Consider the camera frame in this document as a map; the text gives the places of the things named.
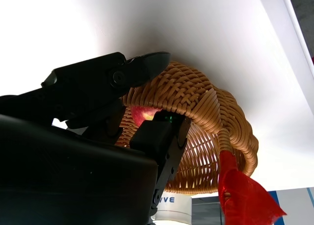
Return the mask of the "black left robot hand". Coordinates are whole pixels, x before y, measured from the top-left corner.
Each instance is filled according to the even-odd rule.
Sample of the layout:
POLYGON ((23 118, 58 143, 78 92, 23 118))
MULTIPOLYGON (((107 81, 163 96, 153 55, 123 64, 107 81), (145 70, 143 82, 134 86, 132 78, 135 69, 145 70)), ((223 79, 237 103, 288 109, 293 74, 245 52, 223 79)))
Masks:
POLYGON ((131 88, 167 52, 119 52, 54 69, 41 88, 0 99, 3 225, 146 225, 175 176, 191 120, 165 110, 116 146, 131 88))

